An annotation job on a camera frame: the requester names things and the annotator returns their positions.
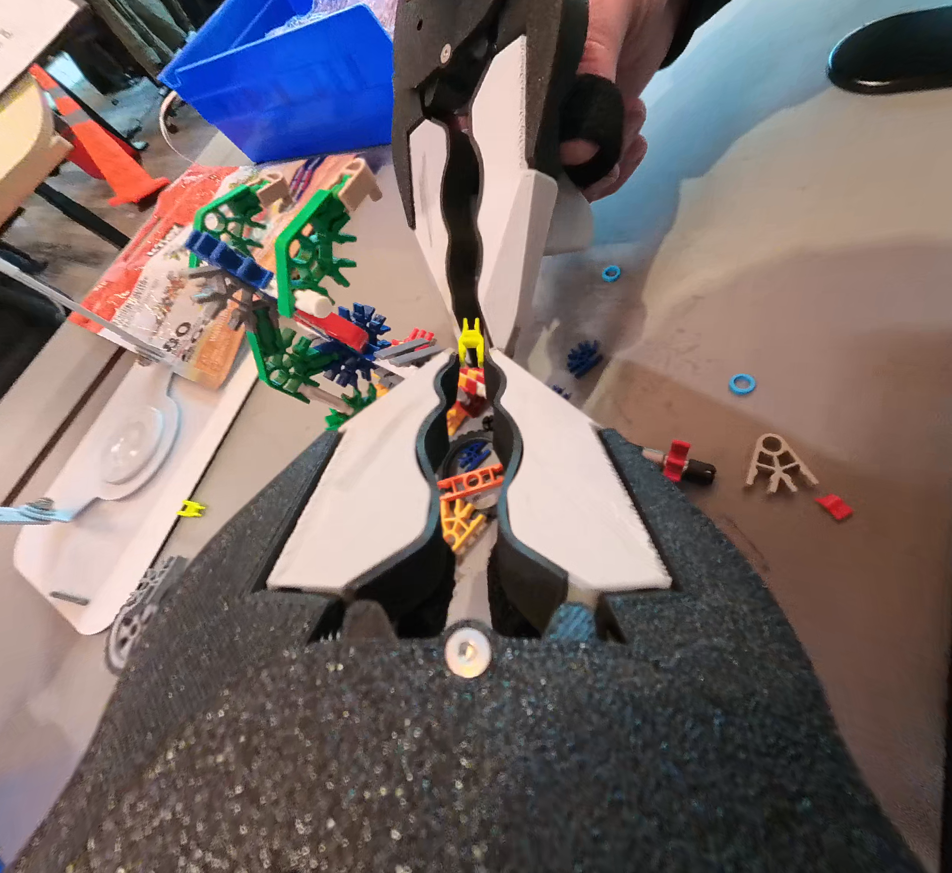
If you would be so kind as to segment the instruction booklet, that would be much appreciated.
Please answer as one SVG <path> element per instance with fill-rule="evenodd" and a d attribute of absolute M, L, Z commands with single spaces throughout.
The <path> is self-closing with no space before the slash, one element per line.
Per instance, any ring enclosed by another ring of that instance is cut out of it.
<path fill-rule="evenodd" d="M 267 165 L 192 165 L 172 181 L 82 305 L 173 358 L 207 390 L 246 345 L 269 387 L 296 396 L 330 359 L 368 354 L 339 307 L 356 264 L 343 253 L 359 206 L 382 197 L 355 154 Z"/>

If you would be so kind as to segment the metal strip bracket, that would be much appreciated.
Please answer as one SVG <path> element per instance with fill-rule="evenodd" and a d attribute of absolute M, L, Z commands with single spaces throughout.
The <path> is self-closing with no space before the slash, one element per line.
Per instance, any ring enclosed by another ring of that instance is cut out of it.
<path fill-rule="evenodd" d="M 42 346 L 70 317 L 85 319 L 81 330 L 90 330 L 105 340 L 135 355 L 144 363 L 172 367 L 173 358 L 159 347 L 135 338 L 112 321 L 102 319 L 78 305 L 52 285 L 30 275 L 13 263 L 15 256 L 2 253 L 1 335 L 2 367 L 14 374 L 27 366 Z"/>
<path fill-rule="evenodd" d="M 1 508 L 1 524 L 44 525 L 72 522 L 82 508 L 60 510 L 49 498 L 40 498 L 18 507 Z"/>

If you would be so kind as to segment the black oval pad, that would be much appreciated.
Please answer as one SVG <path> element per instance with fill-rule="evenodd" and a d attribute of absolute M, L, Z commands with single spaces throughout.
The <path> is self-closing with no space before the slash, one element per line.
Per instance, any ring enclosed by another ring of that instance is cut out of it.
<path fill-rule="evenodd" d="M 913 10 L 869 22 L 830 52 L 827 77 L 866 95 L 951 87 L 951 7 Z"/>

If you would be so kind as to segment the red connector strip with rods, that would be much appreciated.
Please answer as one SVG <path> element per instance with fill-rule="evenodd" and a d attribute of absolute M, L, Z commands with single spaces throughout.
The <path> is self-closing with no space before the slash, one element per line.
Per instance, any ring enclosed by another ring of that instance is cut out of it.
<path fill-rule="evenodd" d="M 692 445 L 682 440 L 673 440 L 666 451 L 643 447 L 641 454 L 660 467 L 663 475 L 674 483 L 687 482 L 696 486 L 711 486 L 717 470 L 709 463 L 690 456 Z"/>

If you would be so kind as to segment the orange ladder connector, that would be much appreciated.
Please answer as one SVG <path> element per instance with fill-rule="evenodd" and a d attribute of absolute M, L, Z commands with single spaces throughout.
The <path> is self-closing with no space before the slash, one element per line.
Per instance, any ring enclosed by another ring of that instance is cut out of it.
<path fill-rule="evenodd" d="M 505 482 L 505 467 L 501 463 L 485 466 L 438 481 L 441 502 L 452 503 L 499 490 Z"/>

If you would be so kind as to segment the grey fan connector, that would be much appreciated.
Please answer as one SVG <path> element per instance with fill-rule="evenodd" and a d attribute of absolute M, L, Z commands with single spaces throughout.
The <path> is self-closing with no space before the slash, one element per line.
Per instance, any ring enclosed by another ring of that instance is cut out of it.
<path fill-rule="evenodd" d="M 127 607 L 160 605 L 162 599 L 174 589 L 190 564 L 181 556 L 163 556 L 146 571 L 126 601 Z"/>

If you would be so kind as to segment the white mounting plate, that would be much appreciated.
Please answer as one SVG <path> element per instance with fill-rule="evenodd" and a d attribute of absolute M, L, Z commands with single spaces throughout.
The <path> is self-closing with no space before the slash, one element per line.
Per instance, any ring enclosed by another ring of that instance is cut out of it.
<path fill-rule="evenodd" d="M 248 355 L 214 391 L 134 365 L 42 492 L 71 519 L 24 526 L 14 565 L 80 634 L 113 624 L 257 379 Z"/>

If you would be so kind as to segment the colourful construction toy robot figure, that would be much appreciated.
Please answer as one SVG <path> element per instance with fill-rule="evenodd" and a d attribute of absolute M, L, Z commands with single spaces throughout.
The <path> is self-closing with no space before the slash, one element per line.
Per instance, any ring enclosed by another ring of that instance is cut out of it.
<path fill-rule="evenodd" d="M 260 387 L 298 412 L 282 422 L 338 430 L 457 351 L 375 155 L 248 169 L 199 209 L 186 248 L 195 299 L 244 333 Z"/>

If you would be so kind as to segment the small grey wheel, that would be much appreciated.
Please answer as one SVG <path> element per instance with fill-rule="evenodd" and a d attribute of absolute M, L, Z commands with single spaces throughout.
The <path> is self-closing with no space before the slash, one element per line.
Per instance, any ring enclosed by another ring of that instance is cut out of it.
<path fill-rule="evenodd" d="M 113 618 L 105 642 L 104 661 L 114 676 L 119 676 L 125 669 L 158 607 L 159 600 L 154 596 L 135 601 L 130 599 Z"/>

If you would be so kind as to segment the blue storage bin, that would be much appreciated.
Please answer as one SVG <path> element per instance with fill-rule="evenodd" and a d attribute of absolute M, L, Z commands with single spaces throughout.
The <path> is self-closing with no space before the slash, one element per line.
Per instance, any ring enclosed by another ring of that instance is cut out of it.
<path fill-rule="evenodd" d="M 393 42 L 364 6 L 277 30 L 311 0 L 225 0 L 160 82 L 256 163 L 390 142 Z"/>

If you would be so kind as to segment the tan triangular connector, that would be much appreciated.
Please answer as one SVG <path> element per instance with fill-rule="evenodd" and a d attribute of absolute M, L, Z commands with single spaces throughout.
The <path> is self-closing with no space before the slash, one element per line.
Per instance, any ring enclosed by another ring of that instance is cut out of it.
<path fill-rule="evenodd" d="M 745 487 L 752 487 L 758 479 L 766 481 L 766 492 L 776 493 L 781 486 L 791 492 L 799 491 L 800 483 L 819 486 L 820 481 L 789 441 L 777 433 L 757 438 L 745 475 Z"/>

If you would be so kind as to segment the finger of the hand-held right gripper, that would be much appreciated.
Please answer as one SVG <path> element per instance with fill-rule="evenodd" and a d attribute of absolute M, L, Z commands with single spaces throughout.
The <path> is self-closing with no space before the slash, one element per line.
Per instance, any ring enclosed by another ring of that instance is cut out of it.
<path fill-rule="evenodd" d="M 476 225 L 482 247 L 477 297 L 492 346 L 511 355 L 531 296 L 558 186 L 526 159 L 527 38 L 490 61 L 470 111 L 481 170 Z"/>
<path fill-rule="evenodd" d="M 454 120 L 423 120 L 409 134 L 412 230 L 454 328 L 470 320 L 470 171 Z"/>

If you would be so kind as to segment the black rubber tyre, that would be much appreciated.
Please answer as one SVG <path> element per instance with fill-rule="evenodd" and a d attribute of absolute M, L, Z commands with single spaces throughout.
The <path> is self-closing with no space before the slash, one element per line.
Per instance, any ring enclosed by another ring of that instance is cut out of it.
<path fill-rule="evenodd" d="M 460 434 L 455 439 L 452 439 L 449 442 L 447 452 L 443 459 L 443 463 L 441 464 L 441 467 L 437 470 L 438 478 L 442 480 L 445 477 L 449 477 L 449 476 L 458 474 L 455 463 L 454 463 L 457 451 L 459 451 L 459 449 L 462 448 L 465 441 L 479 440 L 479 439 L 490 441 L 492 443 L 492 449 L 494 449 L 494 434 L 491 430 L 476 429 L 476 430 L 473 430 L 465 434 Z M 494 450 L 490 459 L 488 459 L 487 463 L 483 465 L 482 467 L 491 466 L 497 463 L 499 463 L 499 458 L 498 458 L 496 451 Z M 498 509 L 498 502 L 500 498 L 500 494 L 501 494 L 501 490 L 499 489 L 490 493 L 485 493 L 479 496 L 474 496 L 470 498 L 470 501 L 473 502 L 475 508 L 477 510 L 481 510 L 485 516 L 489 518 L 495 518 L 497 516 L 497 509 Z"/>

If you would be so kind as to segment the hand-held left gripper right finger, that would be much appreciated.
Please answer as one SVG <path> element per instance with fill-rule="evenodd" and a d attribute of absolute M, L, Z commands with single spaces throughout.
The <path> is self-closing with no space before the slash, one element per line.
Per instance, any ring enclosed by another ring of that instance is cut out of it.
<path fill-rule="evenodd" d="M 596 594 L 660 591 L 672 578 L 593 420 L 501 351 L 500 405 L 516 425 L 520 459 L 506 490 L 517 542 Z"/>

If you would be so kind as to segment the yellow fan connector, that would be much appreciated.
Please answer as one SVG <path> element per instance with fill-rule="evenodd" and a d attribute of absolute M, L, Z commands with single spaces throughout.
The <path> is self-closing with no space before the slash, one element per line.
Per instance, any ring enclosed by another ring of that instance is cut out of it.
<path fill-rule="evenodd" d="M 441 498 L 440 522 L 444 542 L 456 556 L 478 539 L 487 526 L 484 513 L 466 498 Z"/>

